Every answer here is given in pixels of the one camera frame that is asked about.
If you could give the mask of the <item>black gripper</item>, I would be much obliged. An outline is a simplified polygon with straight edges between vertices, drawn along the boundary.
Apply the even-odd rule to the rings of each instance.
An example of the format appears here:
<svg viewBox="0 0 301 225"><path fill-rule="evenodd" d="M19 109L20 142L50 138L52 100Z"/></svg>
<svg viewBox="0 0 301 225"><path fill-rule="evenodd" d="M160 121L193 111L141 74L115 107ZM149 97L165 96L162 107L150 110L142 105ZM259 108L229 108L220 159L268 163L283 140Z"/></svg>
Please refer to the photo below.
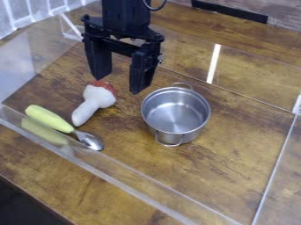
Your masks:
<svg viewBox="0 0 301 225"><path fill-rule="evenodd" d="M150 18L123 18L121 14L93 17L85 14L83 43L87 62L97 80L111 74L111 52L131 57L130 92L138 94L150 85L160 63L162 34L150 29Z"/></svg>

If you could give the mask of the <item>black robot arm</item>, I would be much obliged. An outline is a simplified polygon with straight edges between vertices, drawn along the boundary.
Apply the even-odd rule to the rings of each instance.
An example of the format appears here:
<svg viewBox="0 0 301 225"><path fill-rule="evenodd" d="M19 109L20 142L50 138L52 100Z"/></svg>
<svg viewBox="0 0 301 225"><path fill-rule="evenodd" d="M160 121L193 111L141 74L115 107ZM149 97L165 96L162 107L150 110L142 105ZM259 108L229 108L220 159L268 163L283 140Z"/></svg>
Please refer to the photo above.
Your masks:
<svg viewBox="0 0 301 225"><path fill-rule="evenodd" d="M150 29L151 0L102 0L102 17L85 14L83 43L93 76L111 74L111 53L131 58L130 92L138 94L150 85L161 63L165 36Z"/></svg>

